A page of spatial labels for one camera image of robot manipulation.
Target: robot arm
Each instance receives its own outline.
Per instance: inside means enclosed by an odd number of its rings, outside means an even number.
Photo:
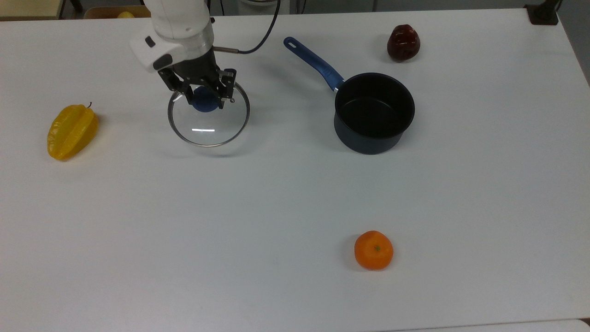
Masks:
[[[168,89],[193,99],[191,85],[205,86],[223,108],[232,97],[236,71],[220,70],[213,52],[211,17],[203,0],[145,0],[152,22],[129,44],[147,71]]]

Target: tangerine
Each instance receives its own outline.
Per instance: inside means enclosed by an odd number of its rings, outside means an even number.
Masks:
[[[368,270],[385,269],[394,257],[394,247],[387,236],[370,230],[355,242],[355,258],[360,266]]]

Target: red apple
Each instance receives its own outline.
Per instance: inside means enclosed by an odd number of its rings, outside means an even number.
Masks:
[[[420,51],[420,38],[414,28],[408,24],[398,25],[387,41],[387,53],[397,61],[402,62],[413,58]]]

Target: pot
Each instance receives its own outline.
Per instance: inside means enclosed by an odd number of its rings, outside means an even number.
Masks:
[[[327,62],[293,37],[283,44],[316,69],[336,91],[334,129],[350,149],[380,154],[398,143],[414,118],[414,99],[393,77],[363,73],[346,81]]]

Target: blue handle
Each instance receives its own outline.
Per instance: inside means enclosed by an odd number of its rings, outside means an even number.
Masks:
[[[309,48],[303,46],[303,44],[298,42],[295,38],[287,37],[283,41],[283,44],[291,52],[295,53],[295,55],[300,57],[303,61],[307,62],[310,66],[322,74],[332,90],[335,91],[340,87],[340,85],[342,85],[342,83],[344,83],[342,76],[340,76],[340,74],[334,68],[332,68],[332,66],[317,56],[314,52],[310,51]]]

